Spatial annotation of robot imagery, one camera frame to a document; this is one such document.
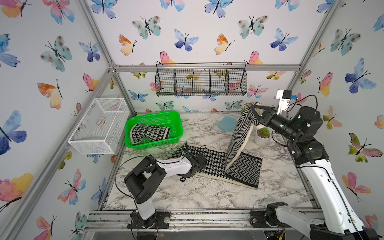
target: metal bar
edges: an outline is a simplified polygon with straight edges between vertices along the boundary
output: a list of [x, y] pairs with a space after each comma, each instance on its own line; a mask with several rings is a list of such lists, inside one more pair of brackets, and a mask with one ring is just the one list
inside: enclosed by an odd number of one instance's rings
[[[93, 91], [91, 98], [89, 99], [87, 104], [83, 107], [83, 109], [88, 109], [92, 101], [103, 94], [112, 76], [113, 76], [112, 71], [106, 71], [103, 74], [103, 76], [100, 78], [100, 83], [98, 84], [97, 88]], [[31, 187], [31, 190], [28, 192], [26, 196], [22, 198], [23, 202], [18, 207], [18, 209], [16, 210], [12, 218], [9, 219], [8, 224], [2, 230], [2, 233], [0, 235], [1, 240], [16, 240], [18, 233], [24, 226], [25, 222], [27, 221], [28, 217], [32, 213], [37, 202], [39, 201], [41, 195], [43, 194], [44, 190], [48, 186], [53, 175], [55, 174], [61, 162], [62, 156], [66, 152], [66, 149], [70, 146], [67, 141], [70, 135], [72, 134], [72, 132], [75, 131], [77, 125], [79, 124], [79, 122], [81, 121], [85, 113], [86, 111], [80, 111], [78, 113], [78, 117], [76, 121], [71, 125], [70, 130], [67, 132], [64, 139], [61, 141], [61, 144], [59, 145], [59, 147], [53, 153], [51, 159], [45, 165], [41, 174], [36, 179], [36, 182]]]
[[305, 70], [305, 66], [308, 64], [308, 61], [312, 57], [312, 54], [318, 42], [323, 37], [323, 34], [326, 31], [327, 27], [329, 26], [331, 20], [336, 16], [337, 11], [341, 8], [343, 4], [344, 4], [344, 0], [335, 0], [333, 1], [331, 7], [327, 10], [327, 13], [322, 19], [319, 27], [317, 28], [316, 33], [313, 36], [312, 41], [307, 48], [307, 51], [305, 52], [303, 58], [300, 61], [300, 65], [302, 66], [302, 68], [293, 76], [290, 83], [288, 84], [287, 90], [292, 90], [293, 86], [296, 84], [300, 76], [303, 74]]
[[[221, 65], [221, 64], [172, 64], [172, 65], [159, 65], [159, 69], [232, 69], [241, 68], [240, 65]], [[116, 72], [156, 72], [156, 65], [120, 65], [116, 67]], [[246, 71], [299, 71], [300, 64], [247, 64]]]

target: marble surface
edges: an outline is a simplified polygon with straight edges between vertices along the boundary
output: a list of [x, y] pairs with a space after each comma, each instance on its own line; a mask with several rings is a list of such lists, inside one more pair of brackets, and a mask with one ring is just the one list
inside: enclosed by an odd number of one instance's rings
[[[141, 151], [126, 148], [122, 163], [140, 155], [167, 159], [185, 142], [226, 150], [232, 132], [221, 131], [217, 124], [224, 116], [232, 116], [236, 120], [240, 117], [240, 113], [182, 113], [180, 115], [184, 134], [178, 143]], [[164, 179], [153, 195], [154, 207], [156, 209], [255, 208], [266, 207], [269, 203], [279, 201], [284, 201], [291, 207], [312, 207], [287, 148], [281, 147], [272, 139], [266, 146], [259, 147], [253, 139], [255, 133], [256, 128], [253, 129], [243, 152], [263, 159], [257, 190], [201, 176], [188, 178], [185, 182], [179, 181], [179, 176], [173, 176]], [[117, 185], [129, 195], [123, 182], [124, 177], [142, 159], [143, 157], [138, 157], [128, 161], [117, 173]], [[133, 200], [124, 196], [113, 185], [104, 209], [135, 208]]]

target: green plastic basket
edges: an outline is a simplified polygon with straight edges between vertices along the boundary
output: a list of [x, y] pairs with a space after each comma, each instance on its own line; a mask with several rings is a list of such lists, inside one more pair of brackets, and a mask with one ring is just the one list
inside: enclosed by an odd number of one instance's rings
[[[131, 129], [135, 124], [169, 127], [169, 138], [155, 142], [150, 142], [148, 138], [145, 138], [142, 143], [133, 145], [129, 133], [131, 132]], [[160, 113], [146, 114], [130, 118], [127, 121], [125, 131], [125, 145], [129, 148], [134, 148], [136, 150], [158, 147], [178, 142], [181, 136], [183, 136], [183, 133], [183, 125], [181, 124], [181, 118], [178, 112], [166, 111]]]

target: pink butterfly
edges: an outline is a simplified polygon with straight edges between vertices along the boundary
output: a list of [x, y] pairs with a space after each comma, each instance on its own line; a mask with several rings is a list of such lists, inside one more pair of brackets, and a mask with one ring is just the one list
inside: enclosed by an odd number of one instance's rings
[[321, 82], [320, 82], [320, 78], [318, 78], [318, 80], [319, 80], [319, 91], [318, 91], [318, 93], [321, 91], [321, 93], [325, 97], [328, 97], [328, 95], [329, 95], [329, 85], [331, 84], [332, 78], [333, 78], [333, 73], [331, 73], [331, 72], [327, 73], [327, 75], [324, 77], [324, 79]]
[[67, 8], [70, 4], [70, 0], [43, 0], [43, 3], [47, 6], [52, 6], [51, 16], [57, 23], [63, 24], [64, 16], [66, 16], [69, 21], [73, 22], [74, 13]]
[[253, 85], [249, 85], [249, 93], [247, 93], [247, 97], [252, 97], [253, 95], [255, 95], [256, 98], [261, 98], [262, 95], [261, 93], [264, 93], [266, 90], [268, 90], [268, 88], [260, 88], [261, 85], [259, 85], [257, 88]]
[[371, 189], [369, 187], [360, 185], [356, 187], [356, 173], [354, 172], [349, 172], [348, 177], [343, 175], [343, 182], [345, 183], [346, 187], [349, 188], [357, 197], [358, 201], [359, 199], [362, 200], [356, 193], [357, 192], [362, 192], [362, 193], [371, 193]]
[[251, 57], [249, 58], [248, 64], [263, 64], [263, 62], [259, 58], [259, 52], [258, 51], [253, 51], [251, 53]]
[[70, 204], [75, 205], [79, 199], [77, 198], [77, 194], [80, 190], [83, 190], [85, 188], [85, 180], [81, 180], [81, 173], [80, 169], [77, 169], [76, 173], [73, 177], [73, 182], [70, 184], [70, 182], [67, 180], [68, 183], [65, 183], [70, 186], [67, 190], [62, 192], [57, 199], [66, 202], [68, 198], [70, 199]]

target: black and white towel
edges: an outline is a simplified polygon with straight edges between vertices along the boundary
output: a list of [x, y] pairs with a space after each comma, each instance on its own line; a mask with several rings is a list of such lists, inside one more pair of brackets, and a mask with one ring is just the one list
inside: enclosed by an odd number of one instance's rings
[[129, 135], [132, 144], [136, 145], [141, 143], [146, 137], [151, 142], [167, 139], [169, 132], [169, 127], [136, 124], [132, 127]]

